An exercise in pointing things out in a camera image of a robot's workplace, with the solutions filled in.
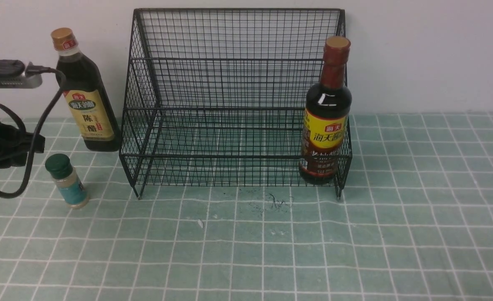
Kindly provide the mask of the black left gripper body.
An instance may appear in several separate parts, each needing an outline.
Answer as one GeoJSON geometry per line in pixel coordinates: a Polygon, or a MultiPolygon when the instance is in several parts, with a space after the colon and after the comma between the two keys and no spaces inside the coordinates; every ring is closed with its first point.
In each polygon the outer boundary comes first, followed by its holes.
{"type": "Polygon", "coordinates": [[[16,124],[15,126],[4,124],[0,120],[0,169],[26,166],[29,153],[44,152],[45,138],[37,135],[32,147],[34,133],[27,132],[21,118],[5,105],[0,105],[0,109],[16,124]]]}

